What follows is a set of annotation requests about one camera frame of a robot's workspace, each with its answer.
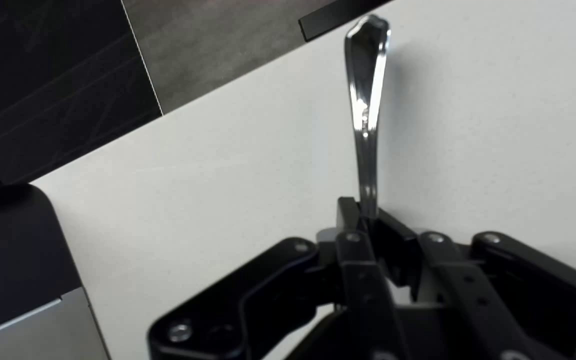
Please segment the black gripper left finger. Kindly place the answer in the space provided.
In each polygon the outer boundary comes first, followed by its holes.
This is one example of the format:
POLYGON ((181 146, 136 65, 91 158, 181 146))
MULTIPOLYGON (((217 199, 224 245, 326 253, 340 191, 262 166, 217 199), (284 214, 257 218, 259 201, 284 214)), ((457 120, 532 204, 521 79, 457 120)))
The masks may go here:
POLYGON ((311 333, 289 360, 404 360, 389 285, 407 281, 407 246, 400 220, 343 199, 320 240, 284 238, 161 317, 147 335, 150 360, 262 360, 302 326, 311 333))

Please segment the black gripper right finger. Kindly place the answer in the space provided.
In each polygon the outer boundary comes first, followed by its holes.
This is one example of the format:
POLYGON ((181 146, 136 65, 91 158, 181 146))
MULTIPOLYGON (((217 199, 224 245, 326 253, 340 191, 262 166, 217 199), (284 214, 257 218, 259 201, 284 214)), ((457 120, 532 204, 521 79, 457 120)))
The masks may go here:
POLYGON ((463 360, 576 360, 576 269, 497 230, 459 245, 390 214, 371 230, 387 275, 463 360))

